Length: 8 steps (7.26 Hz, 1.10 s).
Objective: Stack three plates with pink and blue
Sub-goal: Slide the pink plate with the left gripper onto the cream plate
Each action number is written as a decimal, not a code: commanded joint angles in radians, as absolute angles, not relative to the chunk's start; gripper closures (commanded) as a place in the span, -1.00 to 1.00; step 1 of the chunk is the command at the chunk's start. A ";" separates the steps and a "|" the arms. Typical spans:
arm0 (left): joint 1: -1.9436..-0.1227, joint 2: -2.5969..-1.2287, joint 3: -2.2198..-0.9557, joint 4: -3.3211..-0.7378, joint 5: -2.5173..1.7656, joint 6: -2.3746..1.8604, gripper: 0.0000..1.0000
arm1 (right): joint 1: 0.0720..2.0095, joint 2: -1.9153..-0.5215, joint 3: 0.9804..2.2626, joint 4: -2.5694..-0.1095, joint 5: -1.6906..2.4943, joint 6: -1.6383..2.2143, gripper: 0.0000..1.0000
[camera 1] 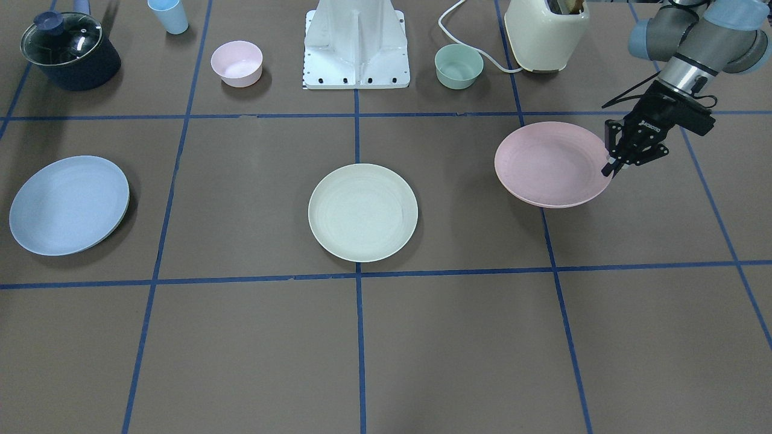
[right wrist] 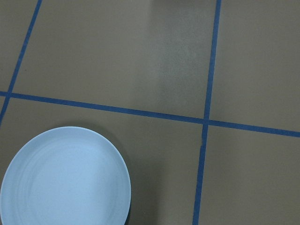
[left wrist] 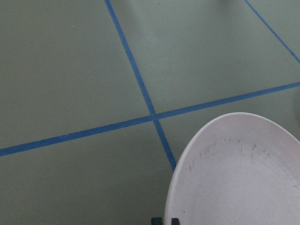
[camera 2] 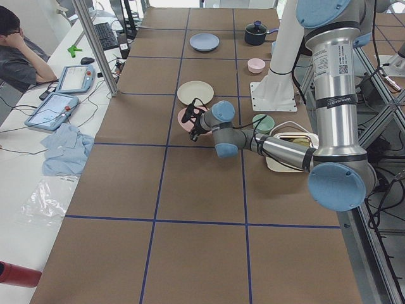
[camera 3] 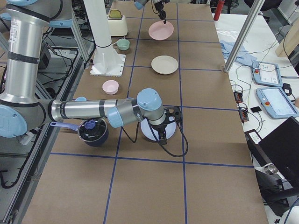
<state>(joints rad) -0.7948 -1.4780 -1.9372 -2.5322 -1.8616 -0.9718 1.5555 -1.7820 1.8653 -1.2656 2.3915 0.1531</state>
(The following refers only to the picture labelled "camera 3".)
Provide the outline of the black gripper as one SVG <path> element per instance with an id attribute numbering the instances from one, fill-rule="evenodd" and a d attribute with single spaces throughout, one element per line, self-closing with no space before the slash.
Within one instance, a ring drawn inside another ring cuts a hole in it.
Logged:
<path id="1" fill-rule="evenodd" d="M 166 127 L 168 124 L 176 123 L 181 129 L 181 108 L 179 106 L 164 107 L 164 114 L 159 120 L 151 121 L 150 126 L 159 132 L 159 142 L 167 144 Z"/>
<path id="2" fill-rule="evenodd" d="M 154 13 L 158 14 L 159 18 L 166 24 L 166 13 L 164 11 L 164 4 L 169 3 L 170 0 L 152 0 L 152 4 L 155 7 Z"/>

